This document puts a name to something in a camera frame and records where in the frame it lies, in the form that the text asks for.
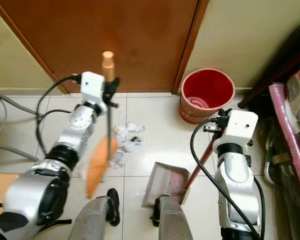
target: dustpan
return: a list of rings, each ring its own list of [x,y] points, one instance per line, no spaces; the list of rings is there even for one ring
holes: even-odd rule
[[[188,178],[189,171],[185,168],[155,162],[142,206],[153,207],[155,200],[163,194],[171,195],[181,205],[187,193],[185,185]]]

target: baseboard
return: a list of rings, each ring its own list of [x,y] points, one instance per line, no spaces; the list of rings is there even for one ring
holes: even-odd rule
[[[245,96],[247,95],[252,87],[236,87],[235,88],[235,95],[236,96]]]
[[[23,88],[23,87],[0,87],[0,93],[4,95],[18,96],[41,96],[47,91],[47,88]],[[62,95],[63,93],[55,88],[49,95]]]

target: white tile floor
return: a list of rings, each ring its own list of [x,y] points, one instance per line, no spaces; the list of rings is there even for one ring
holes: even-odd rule
[[[14,96],[18,103],[34,109],[38,97]],[[229,104],[237,108],[240,97],[235,97]],[[72,110],[80,102],[80,94],[66,96],[51,96],[43,103],[43,110],[65,109]],[[117,227],[108,226],[105,238],[107,240],[150,240],[158,239],[158,228],[152,226],[151,210],[141,208],[147,182],[156,161],[180,166],[193,171],[196,167],[189,147],[190,136],[195,126],[182,120],[178,113],[179,97],[170,94],[119,94],[114,98],[119,104],[113,110],[113,124],[126,122],[138,123],[146,127],[146,131],[137,134],[143,145],[126,156],[122,168],[109,169],[105,181],[95,193],[105,195],[109,188],[116,188],[120,198],[121,223]],[[22,112],[10,105],[8,107],[8,123],[0,133],[0,143],[12,145],[41,158],[43,155],[38,148],[35,138],[35,121],[33,116]],[[42,124],[43,142],[49,149],[57,140],[67,119],[65,113],[53,113]],[[106,134],[106,117],[98,118],[94,133],[89,139],[87,152],[74,170],[69,194],[61,217],[75,219],[82,207],[88,202],[84,193],[84,183],[79,177],[82,164],[89,158],[96,143]],[[195,140],[198,155],[202,154],[211,136],[200,131]],[[266,198],[266,238],[277,238],[274,216],[274,191],[265,184],[263,175],[263,147],[254,139],[250,148],[252,170],[264,187]],[[33,163],[15,154],[0,150],[0,172],[22,173]],[[214,175],[217,167],[217,156],[213,154],[206,163],[206,168]],[[218,193],[204,174],[194,181],[188,199],[183,206],[194,239],[219,240],[220,227],[218,217]],[[71,226],[58,226],[46,230],[37,236],[36,240],[66,240]]]

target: pink tube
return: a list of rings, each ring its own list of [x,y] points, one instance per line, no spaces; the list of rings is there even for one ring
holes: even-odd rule
[[[292,155],[292,164],[295,168],[300,182],[300,147],[298,144],[297,136],[295,135],[286,114],[285,86],[283,84],[273,84],[269,86],[269,91],[276,116],[279,120],[285,140],[287,141]]]

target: wooden broom handle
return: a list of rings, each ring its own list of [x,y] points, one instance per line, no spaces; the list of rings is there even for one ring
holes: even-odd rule
[[[115,79],[114,53],[104,51],[102,53],[102,74],[106,82],[112,82]]]

